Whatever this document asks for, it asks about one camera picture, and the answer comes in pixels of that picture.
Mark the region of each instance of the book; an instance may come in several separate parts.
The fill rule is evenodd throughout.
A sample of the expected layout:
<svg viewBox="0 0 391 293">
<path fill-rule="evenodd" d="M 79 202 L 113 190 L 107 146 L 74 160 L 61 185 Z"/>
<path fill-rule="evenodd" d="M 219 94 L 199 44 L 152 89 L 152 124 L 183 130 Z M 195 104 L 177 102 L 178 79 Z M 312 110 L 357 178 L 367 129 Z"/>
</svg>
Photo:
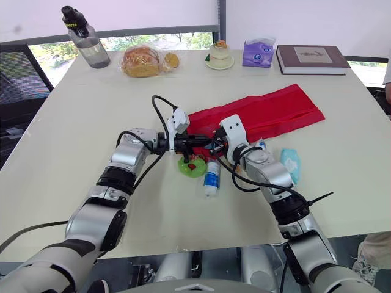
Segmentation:
<svg viewBox="0 0 391 293">
<path fill-rule="evenodd" d="M 345 75 L 350 68 L 336 46 L 279 45 L 277 60 L 282 74 Z"/>
</svg>

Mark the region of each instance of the white plate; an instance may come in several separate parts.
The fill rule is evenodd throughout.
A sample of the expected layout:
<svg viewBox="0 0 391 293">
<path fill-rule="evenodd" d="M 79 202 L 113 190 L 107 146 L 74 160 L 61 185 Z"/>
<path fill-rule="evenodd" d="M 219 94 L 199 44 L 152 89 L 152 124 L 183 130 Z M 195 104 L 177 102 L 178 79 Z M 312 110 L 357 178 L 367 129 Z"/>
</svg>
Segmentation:
<svg viewBox="0 0 391 293">
<path fill-rule="evenodd" d="M 224 66 L 224 67 L 214 67 L 214 66 L 210 65 L 209 61 L 206 61 L 206 60 L 205 60 L 205 64 L 207 65 L 207 67 L 212 68 L 212 69 L 224 70 L 224 69 L 228 69 L 228 68 L 232 67 L 232 65 L 235 63 L 234 58 L 232 56 L 230 56 L 230 58 L 231 58 L 231 62 L 227 66 Z"/>
</svg>

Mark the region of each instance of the brown book cover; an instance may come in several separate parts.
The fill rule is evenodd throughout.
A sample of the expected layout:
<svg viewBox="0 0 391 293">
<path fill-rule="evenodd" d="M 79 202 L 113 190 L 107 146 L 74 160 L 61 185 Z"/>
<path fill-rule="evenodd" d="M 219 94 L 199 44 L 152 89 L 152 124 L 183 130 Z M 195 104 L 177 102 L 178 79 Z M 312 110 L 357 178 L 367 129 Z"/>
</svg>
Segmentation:
<svg viewBox="0 0 391 293">
<path fill-rule="evenodd" d="M 350 67 L 336 46 L 279 45 L 277 50 L 284 67 Z"/>
</svg>

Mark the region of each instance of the black chair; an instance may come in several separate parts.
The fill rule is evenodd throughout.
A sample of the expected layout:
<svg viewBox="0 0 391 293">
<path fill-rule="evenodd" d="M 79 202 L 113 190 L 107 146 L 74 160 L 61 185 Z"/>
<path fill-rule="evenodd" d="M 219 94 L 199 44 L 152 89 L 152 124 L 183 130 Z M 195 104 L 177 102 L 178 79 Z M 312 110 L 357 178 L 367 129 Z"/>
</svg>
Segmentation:
<svg viewBox="0 0 391 293">
<path fill-rule="evenodd" d="M 0 168 L 52 89 L 27 45 L 0 45 Z"/>
</svg>

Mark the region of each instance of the water bottle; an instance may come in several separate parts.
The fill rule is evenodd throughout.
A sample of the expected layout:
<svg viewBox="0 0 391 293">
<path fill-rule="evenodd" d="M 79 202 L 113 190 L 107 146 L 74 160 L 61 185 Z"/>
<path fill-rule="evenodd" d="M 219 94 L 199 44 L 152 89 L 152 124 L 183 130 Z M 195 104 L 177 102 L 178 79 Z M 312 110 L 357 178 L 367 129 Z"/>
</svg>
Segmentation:
<svg viewBox="0 0 391 293">
<path fill-rule="evenodd" d="M 205 186 L 205 194 L 210 197 L 217 194 L 220 183 L 220 164 L 215 161 L 208 162 L 208 170 L 205 174 L 203 185 Z"/>
<path fill-rule="evenodd" d="M 95 29 L 88 24 L 84 15 L 70 6 L 61 8 L 61 12 L 64 14 L 62 21 L 68 28 L 69 37 L 87 63 L 94 68 L 108 66 L 110 58 L 103 48 Z"/>
</svg>

